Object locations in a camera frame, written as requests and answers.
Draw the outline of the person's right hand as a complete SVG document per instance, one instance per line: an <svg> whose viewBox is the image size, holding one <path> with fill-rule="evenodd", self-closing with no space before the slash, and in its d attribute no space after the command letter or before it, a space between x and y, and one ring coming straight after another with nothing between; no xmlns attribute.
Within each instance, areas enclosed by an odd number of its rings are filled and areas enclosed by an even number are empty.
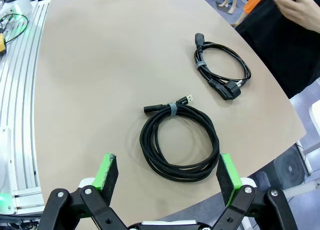
<svg viewBox="0 0 320 230"><path fill-rule="evenodd" d="M320 33L320 7L314 0L273 0L281 14L307 30Z"/></svg>

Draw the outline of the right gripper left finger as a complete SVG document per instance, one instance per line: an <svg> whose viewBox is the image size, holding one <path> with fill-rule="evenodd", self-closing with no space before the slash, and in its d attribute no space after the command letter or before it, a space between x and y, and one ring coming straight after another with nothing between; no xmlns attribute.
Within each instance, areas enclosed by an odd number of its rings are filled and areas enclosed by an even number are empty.
<svg viewBox="0 0 320 230"><path fill-rule="evenodd" d="M70 193L54 189L46 202L38 229L76 229L80 219L91 218L97 229L127 229L110 207L118 178L117 158L107 153L92 183Z"/></svg>

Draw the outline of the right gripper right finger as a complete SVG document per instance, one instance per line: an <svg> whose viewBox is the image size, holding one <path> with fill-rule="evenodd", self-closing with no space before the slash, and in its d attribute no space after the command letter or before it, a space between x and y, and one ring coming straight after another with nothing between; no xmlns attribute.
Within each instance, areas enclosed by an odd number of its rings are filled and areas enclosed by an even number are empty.
<svg viewBox="0 0 320 230"><path fill-rule="evenodd" d="M219 156L216 176L225 209L212 229L237 229L244 217L253 217L260 229L298 228L284 192L244 184L229 154Z"/></svg>

